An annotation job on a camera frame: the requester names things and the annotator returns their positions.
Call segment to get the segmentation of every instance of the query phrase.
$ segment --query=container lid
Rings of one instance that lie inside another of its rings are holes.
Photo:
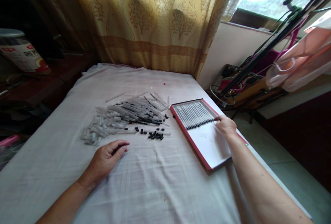
[[[1,38],[18,38],[23,37],[25,34],[20,30],[0,28]]]

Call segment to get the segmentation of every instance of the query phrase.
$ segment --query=pink cloth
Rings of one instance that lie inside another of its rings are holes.
[[[270,89],[284,82],[283,89],[293,92],[331,70],[331,30],[312,27],[306,32],[268,70],[265,79]]]

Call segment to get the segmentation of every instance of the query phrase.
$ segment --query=right hand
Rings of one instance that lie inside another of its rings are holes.
[[[223,136],[236,135],[237,136],[237,125],[233,120],[226,117],[225,115],[220,115],[214,120],[217,120],[216,126],[223,134]]]

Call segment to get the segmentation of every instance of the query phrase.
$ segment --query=tree pattern on curtain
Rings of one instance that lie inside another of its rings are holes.
[[[228,0],[32,0],[63,46],[198,78]]]

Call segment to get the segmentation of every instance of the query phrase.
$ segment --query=hand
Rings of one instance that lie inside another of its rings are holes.
[[[237,125],[233,120],[226,117],[225,115],[220,115],[214,120],[217,120],[216,126],[223,134],[223,136],[236,135],[237,136]]]
[[[92,190],[111,172],[123,153],[129,150],[127,148],[129,144],[130,142],[120,139],[101,146],[77,182],[83,188]]]

